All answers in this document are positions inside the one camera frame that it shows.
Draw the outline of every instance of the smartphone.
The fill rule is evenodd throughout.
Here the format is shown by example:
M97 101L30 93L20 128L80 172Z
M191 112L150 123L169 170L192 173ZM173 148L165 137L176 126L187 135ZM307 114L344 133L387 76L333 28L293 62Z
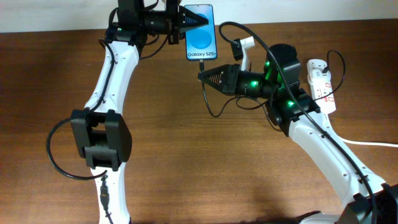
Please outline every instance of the smartphone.
M185 33L188 60L214 60L217 58L216 31L213 6L210 4L186 5L185 8L205 17L209 24Z

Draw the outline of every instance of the white power cord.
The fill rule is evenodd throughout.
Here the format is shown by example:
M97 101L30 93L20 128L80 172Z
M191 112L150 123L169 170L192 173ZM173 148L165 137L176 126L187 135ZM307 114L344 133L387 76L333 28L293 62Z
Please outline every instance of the white power cord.
M331 89L331 73L328 70L323 73L325 67L328 67L324 60L312 59L307 63L308 69L308 82L311 86L312 98L317 99L328 95L332 92ZM326 120L330 125L330 120L328 114L336 110L336 103L333 94L328 95L322 99L316 101L318 106L321 108L321 112L325 115ZM385 146L385 147L398 147L398 144L384 143L384 142L361 142L361 141L351 141L340 137L345 143L357 144L362 146Z

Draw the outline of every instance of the power strip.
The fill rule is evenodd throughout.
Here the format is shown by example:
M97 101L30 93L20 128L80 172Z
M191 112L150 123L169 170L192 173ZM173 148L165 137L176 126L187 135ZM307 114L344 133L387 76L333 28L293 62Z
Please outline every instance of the power strip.
M320 59L312 59L307 63L308 82L311 86L312 98L314 100L320 98L316 102L321 108L321 112L324 114L330 114L336 111L335 97L333 94L324 97L333 91L330 82L330 71L323 73L323 70L327 66L327 63Z

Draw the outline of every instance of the phone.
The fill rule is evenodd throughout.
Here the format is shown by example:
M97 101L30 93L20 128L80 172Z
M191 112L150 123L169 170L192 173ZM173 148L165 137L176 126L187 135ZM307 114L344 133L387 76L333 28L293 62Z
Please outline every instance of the phone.
M187 31L185 46L188 60L214 60L217 58L216 31L214 26L213 6L210 4L186 5L185 8L205 17L209 24Z

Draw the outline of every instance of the wooden table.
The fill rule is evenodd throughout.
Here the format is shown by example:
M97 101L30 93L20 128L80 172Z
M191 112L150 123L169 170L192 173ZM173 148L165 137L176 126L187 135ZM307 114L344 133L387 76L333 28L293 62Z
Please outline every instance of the wooden table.
M346 58L347 76L337 92L335 131L347 139L397 142L398 20L299 22L250 25L268 44L296 46L302 88L309 90L306 62L330 49ZM103 30L0 35L0 223L98 223L93 181L61 176L50 165L50 128L81 109L96 85L104 51ZM226 28L231 38L247 37ZM206 68L235 63L218 35L218 59ZM146 47L153 52L161 41ZM206 109L198 63L185 58L185 42L166 45L134 71L124 104L133 136L126 167L126 197L135 222L239 223L296 217L313 210L341 213L332 187L298 145L273 131L261 110L228 105L218 119ZM249 51L254 71L266 55ZM341 78L331 60L332 83ZM228 97L208 88L218 111ZM349 145L375 173L398 183L398 149ZM70 126L53 139L65 170L90 175Z

